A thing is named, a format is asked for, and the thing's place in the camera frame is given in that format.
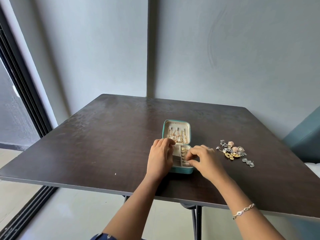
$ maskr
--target table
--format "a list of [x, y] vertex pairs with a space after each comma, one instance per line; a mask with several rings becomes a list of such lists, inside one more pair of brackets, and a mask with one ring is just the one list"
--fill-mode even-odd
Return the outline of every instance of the table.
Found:
[[[191, 125], [191, 146], [234, 141], [254, 161], [230, 161], [227, 173], [260, 210], [320, 218], [320, 179], [244, 107], [102, 94], [0, 169], [0, 178], [47, 186], [131, 195], [166, 119]], [[228, 208], [195, 170], [169, 173], [156, 199]]]

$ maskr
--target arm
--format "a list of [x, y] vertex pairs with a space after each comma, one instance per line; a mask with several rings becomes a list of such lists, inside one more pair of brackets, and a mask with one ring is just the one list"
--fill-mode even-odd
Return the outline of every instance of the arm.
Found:
[[168, 138], [154, 141], [146, 176], [111, 219], [103, 233], [110, 234], [117, 240], [141, 239], [158, 185], [173, 165], [174, 144], [175, 142]]
[[[251, 205], [252, 202], [236, 182], [228, 176], [220, 160], [214, 154], [214, 149], [209, 149], [205, 145], [196, 145], [189, 150], [186, 161], [215, 185], [229, 206], [232, 215], [235, 215], [238, 211]], [[200, 157], [200, 162], [193, 160], [196, 157]], [[255, 206], [237, 216], [235, 222], [244, 240], [284, 240], [282, 235]]]

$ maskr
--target hand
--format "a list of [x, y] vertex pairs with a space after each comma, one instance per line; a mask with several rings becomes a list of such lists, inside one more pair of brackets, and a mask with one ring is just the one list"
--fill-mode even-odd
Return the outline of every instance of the hand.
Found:
[[153, 142], [146, 167], [146, 178], [160, 182], [168, 174], [173, 165], [174, 149], [172, 145], [174, 144], [176, 144], [174, 140], [169, 138]]
[[[200, 162], [193, 160], [200, 157]], [[228, 177], [221, 161], [215, 157], [214, 149], [205, 145], [196, 145], [189, 149], [186, 155], [186, 161], [202, 174], [203, 177], [210, 180], [215, 186]]]

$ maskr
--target jewelry box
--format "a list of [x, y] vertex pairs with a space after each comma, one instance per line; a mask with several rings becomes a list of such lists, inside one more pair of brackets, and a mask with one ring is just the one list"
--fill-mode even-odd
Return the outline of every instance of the jewelry box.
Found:
[[194, 167], [191, 167], [188, 162], [184, 160], [186, 153], [191, 146], [191, 128], [186, 121], [180, 120], [166, 120], [163, 124], [162, 138], [171, 138], [176, 144], [173, 146], [173, 166], [171, 173], [190, 174]]

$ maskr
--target silver bracelet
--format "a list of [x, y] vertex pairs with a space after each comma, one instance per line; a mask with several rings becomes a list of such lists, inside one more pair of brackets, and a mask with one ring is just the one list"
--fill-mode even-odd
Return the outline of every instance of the silver bracelet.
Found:
[[238, 211], [237, 214], [235, 214], [232, 219], [236, 219], [237, 216], [241, 216], [243, 212], [250, 210], [251, 208], [253, 208], [255, 206], [255, 204], [251, 204], [249, 207], [244, 208], [242, 211]]

